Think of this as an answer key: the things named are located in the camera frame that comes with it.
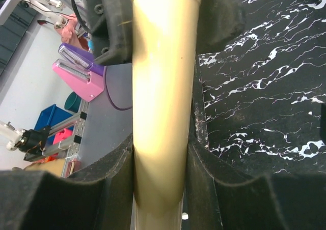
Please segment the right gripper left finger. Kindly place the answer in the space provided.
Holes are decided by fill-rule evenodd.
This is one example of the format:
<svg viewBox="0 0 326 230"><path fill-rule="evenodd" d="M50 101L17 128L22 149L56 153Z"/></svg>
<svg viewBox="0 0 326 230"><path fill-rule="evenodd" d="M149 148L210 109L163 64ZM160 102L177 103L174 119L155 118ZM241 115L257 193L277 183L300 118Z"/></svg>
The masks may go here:
<svg viewBox="0 0 326 230"><path fill-rule="evenodd" d="M1 172L1 229L130 229L133 141L67 178Z"/></svg>

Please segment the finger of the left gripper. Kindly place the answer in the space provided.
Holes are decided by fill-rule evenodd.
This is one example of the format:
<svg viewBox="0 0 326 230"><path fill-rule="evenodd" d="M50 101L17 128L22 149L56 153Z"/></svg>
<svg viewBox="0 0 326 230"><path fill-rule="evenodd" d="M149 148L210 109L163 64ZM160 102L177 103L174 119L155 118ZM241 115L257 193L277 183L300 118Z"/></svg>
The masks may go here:
<svg viewBox="0 0 326 230"><path fill-rule="evenodd" d="M87 20L94 45L93 56L99 65L131 61L131 0L86 0Z"/></svg>
<svg viewBox="0 0 326 230"><path fill-rule="evenodd" d="M197 29L197 54L221 52L245 29L241 0L201 0Z"/></svg>

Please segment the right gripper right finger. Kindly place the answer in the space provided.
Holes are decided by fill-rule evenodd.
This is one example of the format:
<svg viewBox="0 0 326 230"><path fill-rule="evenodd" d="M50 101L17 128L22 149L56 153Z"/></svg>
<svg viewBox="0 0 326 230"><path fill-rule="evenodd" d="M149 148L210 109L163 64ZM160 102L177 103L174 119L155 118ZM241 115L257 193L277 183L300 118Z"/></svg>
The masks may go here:
<svg viewBox="0 0 326 230"><path fill-rule="evenodd" d="M185 191L191 229L325 229L325 174L251 177L193 136Z"/></svg>

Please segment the yellow microphone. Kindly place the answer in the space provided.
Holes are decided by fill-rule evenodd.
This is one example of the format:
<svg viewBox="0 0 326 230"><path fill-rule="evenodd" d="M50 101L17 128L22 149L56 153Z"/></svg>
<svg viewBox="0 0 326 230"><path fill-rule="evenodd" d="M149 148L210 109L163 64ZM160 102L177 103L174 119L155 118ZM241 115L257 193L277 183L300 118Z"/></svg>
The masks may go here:
<svg viewBox="0 0 326 230"><path fill-rule="evenodd" d="M136 229L180 229L201 0L132 0Z"/></svg>

